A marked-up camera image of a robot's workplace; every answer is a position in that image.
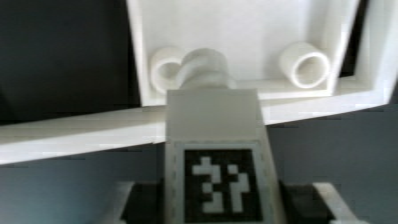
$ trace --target white plastic frame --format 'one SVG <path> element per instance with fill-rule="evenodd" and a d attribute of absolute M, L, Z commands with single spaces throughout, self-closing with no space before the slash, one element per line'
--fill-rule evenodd
<path fill-rule="evenodd" d="M 175 46 L 186 52 L 206 47 L 225 54 L 236 88 L 257 89 L 261 100 L 330 96 L 350 39 L 357 3 L 358 0 L 294 0 L 287 3 L 262 0 L 250 3 L 241 0 L 214 0 L 211 4 L 200 0 L 172 0 L 170 2 L 127 0 L 142 105 L 165 105 L 165 95 L 156 92 L 149 81 L 149 58 L 154 51 L 168 46 Z M 323 13 L 316 14 L 310 11 L 314 6 L 319 6 L 318 11 Z M 271 14 L 273 8 L 286 13 L 278 14 L 278 21 L 273 19 L 275 14 L 270 16 L 266 14 Z M 268 32 L 273 29 L 278 32 L 268 37 Z M 300 89 L 291 84 L 275 63 L 284 48 L 300 41 L 316 45 L 330 61 L 328 78 L 309 89 Z"/>
<path fill-rule="evenodd" d="M 264 124 L 328 116 L 389 103 L 398 75 L 398 1 L 369 1 L 353 77 L 332 97 L 261 101 Z M 0 164 L 165 141 L 165 109 L 138 108 L 0 127 Z"/>

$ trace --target black base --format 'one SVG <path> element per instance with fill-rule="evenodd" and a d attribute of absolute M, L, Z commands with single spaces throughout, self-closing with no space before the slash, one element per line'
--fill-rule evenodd
<path fill-rule="evenodd" d="M 280 194 L 287 223 L 328 224 L 334 216 L 312 185 L 280 183 Z M 163 224 L 163 181 L 133 185 L 120 219 L 126 224 Z"/>

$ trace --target ring hole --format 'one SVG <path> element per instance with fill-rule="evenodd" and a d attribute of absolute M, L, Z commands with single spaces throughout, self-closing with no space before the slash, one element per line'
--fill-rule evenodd
<path fill-rule="evenodd" d="M 325 62 L 318 57 L 309 57 L 296 68 L 296 81 L 310 85 L 323 78 L 326 72 Z"/>
<path fill-rule="evenodd" d="M 158 74 L 163 79 L 168 81 L 174 81 L 175 74 L 179 70 L 179 64 L 177 63 L 168 63 L 158 68 Z"/>

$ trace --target black panel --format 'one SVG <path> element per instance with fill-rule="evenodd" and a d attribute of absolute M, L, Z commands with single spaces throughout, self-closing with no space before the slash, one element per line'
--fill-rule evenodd
<path fill-rule="evenodd" d="M 163 224 L 163 181 L 133 185 L 120 219 L 126 224 Z"/>
<path fill-rule="evenodd" d="M 360 0 L 339 77 L 351 76 L 355 73 L 367 4 L 369 4 L 369 0 Z"/>
<path fill-rule="evenodd" d="M 328 224 L 334 215 L 312 185 L 280 183 L 280 194 L 287 224 Z"/>
<path fill-rule="evenodd" d="M 8 122 L 140 106 L 124 0 L 0 0 L 0 94 Z"/>

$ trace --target gray surface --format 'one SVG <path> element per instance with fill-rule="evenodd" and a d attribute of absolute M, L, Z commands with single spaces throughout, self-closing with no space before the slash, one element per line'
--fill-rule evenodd
<path fill-rule="evenodd" d="M 0 166 L 0 223 L 94 223 L 115 182 L 159 177 L 158 152 L 156 146 L 143 145 Z"/>
<path fill-rule="evenodd" d="M 394 224 L 398 106 L 268 130 L 280 179 L 287 183 L 332 182 L 358 218 Z"/>

